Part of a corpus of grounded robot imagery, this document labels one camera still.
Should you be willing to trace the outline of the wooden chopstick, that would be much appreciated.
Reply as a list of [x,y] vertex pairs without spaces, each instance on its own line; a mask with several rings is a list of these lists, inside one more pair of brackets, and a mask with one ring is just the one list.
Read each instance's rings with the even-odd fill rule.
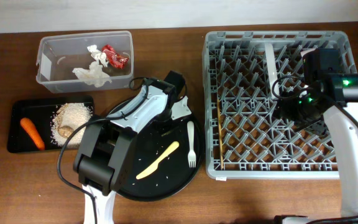
[[219,98],[217,98],[217,115],[218,115],[218,134],[219,134],[219,159],[220,159],[220,168],[224,169],[223,163],[223,141],[222,141],[222,129],[221,129],[221,112],[220,112],[220,103]]

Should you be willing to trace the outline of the white plastic fork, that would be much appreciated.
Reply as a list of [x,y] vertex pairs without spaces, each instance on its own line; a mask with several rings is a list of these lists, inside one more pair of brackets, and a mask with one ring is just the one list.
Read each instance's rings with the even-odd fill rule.
[[195,127],[192,121],[187,122],[187,131],[188,131],[188,142],[189,142],[188,164],[190,168],[195,168],[196,167],[196,154],[194,150]]

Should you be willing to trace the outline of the grey plate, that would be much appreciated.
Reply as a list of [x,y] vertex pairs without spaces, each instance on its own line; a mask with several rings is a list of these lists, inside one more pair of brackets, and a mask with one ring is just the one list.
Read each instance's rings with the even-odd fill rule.
[[273,83],[277,80],[278,77],[275,63],[275,54],[273,50],[273,45],[271,43],[265,43],[265,58],[272,99],[276,100],[277,97],[275,96],[275,93],[278,94],[278,85],[273,86]]

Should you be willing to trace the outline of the yellow plastic knife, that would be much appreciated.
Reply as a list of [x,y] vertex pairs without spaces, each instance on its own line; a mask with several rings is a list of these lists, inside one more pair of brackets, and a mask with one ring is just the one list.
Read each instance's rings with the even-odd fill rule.
[[146,169],[144,169],[141,173],[139,173],[135,178],[137,180],[143,179],[149,175],[151,175],[153,172],[155,172],[158,169],[159,163],[164,160],[166,157],[168,157],[172,152],[174,152],[179,147],[179,142],[174,141],[169,145],[166,150],[163,151],[159,157],[151,163]]

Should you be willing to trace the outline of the red snack wrapper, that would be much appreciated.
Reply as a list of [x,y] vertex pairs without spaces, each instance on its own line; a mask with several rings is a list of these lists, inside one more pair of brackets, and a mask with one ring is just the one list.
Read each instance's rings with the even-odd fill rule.
[[106,54],[108,62],[114,67],[118,69],[124,69],[129,61],[129,57],[124,57],[117,53],[114,48],[110,45],[105,45],[102,48],[102,53]]

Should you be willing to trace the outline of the white tissue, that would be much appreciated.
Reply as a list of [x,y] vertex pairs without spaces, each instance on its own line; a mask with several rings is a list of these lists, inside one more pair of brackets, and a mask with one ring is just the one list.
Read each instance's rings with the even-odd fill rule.
[[96,61],[89,65],[89,69],[74,68],[72,72],[77,79],[84,81],[87,85],[93,85],[96,88],[102,87],[106,82],[112,82],[110,76],[103,72],[103,66]]

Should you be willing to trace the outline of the small tissue piece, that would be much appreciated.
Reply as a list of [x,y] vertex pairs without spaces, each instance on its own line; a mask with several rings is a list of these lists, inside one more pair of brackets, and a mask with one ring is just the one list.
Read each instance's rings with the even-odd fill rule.
[[87,46],[88,52],[91,54],[91,57],[97,61],[100,62],[104,67],[108,67],[108,59],[107,59],[107,55],[98,50],[97,45],[90,45]]

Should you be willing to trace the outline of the brown walnut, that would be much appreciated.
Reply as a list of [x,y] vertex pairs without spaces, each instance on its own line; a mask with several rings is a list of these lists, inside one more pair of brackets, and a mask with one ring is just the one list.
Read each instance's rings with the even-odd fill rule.
[[73,133],[73,128],[69,126],[59,126],[57,128],[58,134],[63,138],[68,138]]

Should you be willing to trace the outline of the orange carrot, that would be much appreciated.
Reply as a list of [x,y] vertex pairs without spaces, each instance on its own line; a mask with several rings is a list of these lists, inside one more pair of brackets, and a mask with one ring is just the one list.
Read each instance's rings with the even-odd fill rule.
[[35,124],[29,118],[22,118],[20,120],[20,125],[24,129],[24,131],[29,135],[29,137],[33,140],[34,144],[38,148],[38,150],[45,150],[45,143],[41,138]]

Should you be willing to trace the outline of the pink bowl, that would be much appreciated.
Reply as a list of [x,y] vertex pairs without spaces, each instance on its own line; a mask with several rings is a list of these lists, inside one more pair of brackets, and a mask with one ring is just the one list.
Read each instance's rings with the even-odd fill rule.
[[300,52],[301,57],[304,57],[306,54],[308,54],[308,53],[310,53],[310,52],[312,52],[314,50],[316,50],[316,49],[313,48],[313,49],[308,49],[308,50],[304,50],[304,51]]

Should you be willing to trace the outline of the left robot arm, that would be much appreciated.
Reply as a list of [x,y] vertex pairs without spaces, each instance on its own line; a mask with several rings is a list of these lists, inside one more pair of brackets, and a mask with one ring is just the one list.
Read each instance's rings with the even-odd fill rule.
[[73,170],[85,195],[85,223],[112,223],[116,192],[131,173],[138,134],[154,121],[188,116],[182,74],[171,71],[163,79],[143,78],[140,92],[106,117],[93,116],[77,128],[83,132]]

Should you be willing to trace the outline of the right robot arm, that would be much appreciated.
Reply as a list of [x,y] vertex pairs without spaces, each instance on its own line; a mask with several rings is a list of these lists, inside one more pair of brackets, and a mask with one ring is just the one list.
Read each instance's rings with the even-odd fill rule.
[[341,181],[341,216],[316,223],[358,223],[358,74],[344,73],[336,49],[302,52],[305,87],[272,95],[277,119],[293,121],[299,130],[328,132]]

